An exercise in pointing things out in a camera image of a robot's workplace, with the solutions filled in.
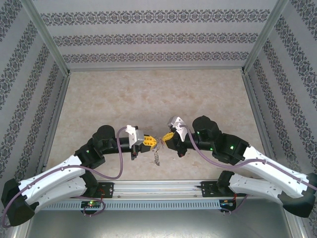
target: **yellow object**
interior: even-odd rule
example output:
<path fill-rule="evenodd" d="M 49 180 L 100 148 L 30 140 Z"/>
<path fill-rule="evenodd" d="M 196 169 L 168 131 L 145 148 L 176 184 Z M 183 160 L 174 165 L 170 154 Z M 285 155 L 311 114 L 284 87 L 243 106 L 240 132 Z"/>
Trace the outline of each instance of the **yellow object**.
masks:
<path fill-rule="evenodd" d="M 165 136 L 163 136 L 162 140 L 166 142 L 167 140 L 170 140 L 171 138 L 173 138 L 173 136 L 174 136 L 174 132 L 170 132 L 166 134 Z"/>
<path fill-rule="evenodd" d="M 158 143 L 157 140 L 155 140 L 152 136 L 150 136 L 150 135 L 145 135 L 144 136 L 143 144 L 147 145 L 147 146 L 150 146 L 151 149 L 153 149 L 154 146 L 157 145 L 157 143 Z"/>

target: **damask pattern wall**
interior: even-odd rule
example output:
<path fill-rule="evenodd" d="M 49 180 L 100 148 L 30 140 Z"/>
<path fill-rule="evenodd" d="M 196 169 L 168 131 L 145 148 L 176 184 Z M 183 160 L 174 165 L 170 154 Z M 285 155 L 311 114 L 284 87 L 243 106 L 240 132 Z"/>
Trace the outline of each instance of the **damask pattern wall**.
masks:
<path fill-rule="evenodd" d="M 275 158 L 317 173 L 317 1 L 290 0 L 249 77 Z M 317 237 L 317 209 L 308 219 Z"/>
<path fill-rule="evenodd" d="M 243 66 L 276 0 L 35 0 L 70 69 Z"/>
<path fill-rule="evenodd" d="M 7 180 L 36 173 L 64 75 L 20 1 L 2 0 L 0 8 L 2 191 Z M 4 234 L 1 227 L 0 237 Z"/>

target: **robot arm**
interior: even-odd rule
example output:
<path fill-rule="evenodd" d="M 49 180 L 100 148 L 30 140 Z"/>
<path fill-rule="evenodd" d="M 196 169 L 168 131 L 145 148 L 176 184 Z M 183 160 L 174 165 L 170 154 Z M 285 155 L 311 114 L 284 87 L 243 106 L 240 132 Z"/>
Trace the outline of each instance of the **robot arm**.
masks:
<path fill-rule="evenodd" d="M 163 137 L 167 147 L 176 150 L 179 157 L 186 154 L 187 149 L 194 149 L 190 140 L 184 121 L 179 117 L 172 117 L 168 126 L 171 132 Z M 231 169 L 241 163 L 243 168 L 261 176 L 265 180 L 242 177 L 233 172 L 224 171 L 218 180 L 218 187 L 229 188 L 235 193 L 247 193 L 270 199 L 301 217 L 308 217 L 315 202 L 315 190 L 301 183 L 307 182 L 313 186 L 317 185 L 316 174 L 302 174 L 277 163 L 257 151 L 247 141 L 241 138 L 222 133 L 216 122 L 208 117 L 202 116 L 193 121 L 195 133 L 191 134 L 195 145 L 200 150 L 208 150 L 220 162 L 231 164 L 222 166 Z M 262 162 L 252 162 L 253 159 L 260 159 Z M 291 178 L 284 172 L 295 176 L 298 180 Z"/>
<path fill-rule="evenodd" d="M 137 157 L 139 152 L 150 151 L 157 143 L 153 137 L 144 135 L 137 126 L 127 125 L 125 131 L 129 133 L 129 137 L 119 139 L 120 148 L 123 153 L 130 152 L 132 160 Z M 59 165 L 20 182 L 15 179 L 7 181 L 1 196 L 5 208 L 14 196 L 28 187 L 8 208 L 7 216 L 10 225 L 18 226 L 28 221 L 35 213 L 52 203 L 74 196 L 93 196 L 97 191 L 98 182 L 85 168 L 95 169 L 105 162 L 105 154 L 118 152 L 113 127 L 104 125 L 74 155 Z M 79 168 L 67 168 L 67 166 L 79 166 Z M 45 178 L 30 185 L 45 175 L 47 175 Z"/>

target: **patterned wallpaper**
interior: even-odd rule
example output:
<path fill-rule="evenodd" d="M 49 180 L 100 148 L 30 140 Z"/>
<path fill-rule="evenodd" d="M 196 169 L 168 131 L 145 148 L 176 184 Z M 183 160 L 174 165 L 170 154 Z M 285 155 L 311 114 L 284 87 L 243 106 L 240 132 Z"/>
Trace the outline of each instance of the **patterned wallpaper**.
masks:
<path fill-rule="evenodd" d="M 35 0 L 70 69 L 243 66 L 276 0 Z"/>
<path fill-rule="evenodd" d="M 0 3 L 0 191 L 35 174 L 64 81 L 19 0 Z M 5 236 L 0 228 L 0 238 Z"/>
<path fill-rule="evenodd" d="M 290 0 L 249 77 L 278 162 L 317 173 L 317 8 Z M 304 219 L 317 237 L 317 208 Z"/>

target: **beige floor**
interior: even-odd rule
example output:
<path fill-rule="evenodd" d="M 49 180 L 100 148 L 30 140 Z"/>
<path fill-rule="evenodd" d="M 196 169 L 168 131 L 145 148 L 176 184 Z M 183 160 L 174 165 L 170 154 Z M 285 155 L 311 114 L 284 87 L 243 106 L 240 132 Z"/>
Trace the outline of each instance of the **beige floor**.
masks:
<path fill-rule="evenodd" d="M 168 132 L 168 119 L 175 115 L 190 126 L 206 115 L 223 132 L 263 151 L 240 70 L 76 72 L 71 75 L 48 168 L 73 154 L 101 125 L 109 124 L 116 131 L 127 124 L 138 125 L 144 133 L 162 137 Z M 135 161 L 124 154 L 120 179 L 216 179 L 222 171 L 196 151 L 179 158 L 175 151 L 161 147 L 158 155 L 160 166 L 154 163 L 153 152 L 140 154 Z M 118 155 L 107 155 L 97 170 L 116 176 Z"/>

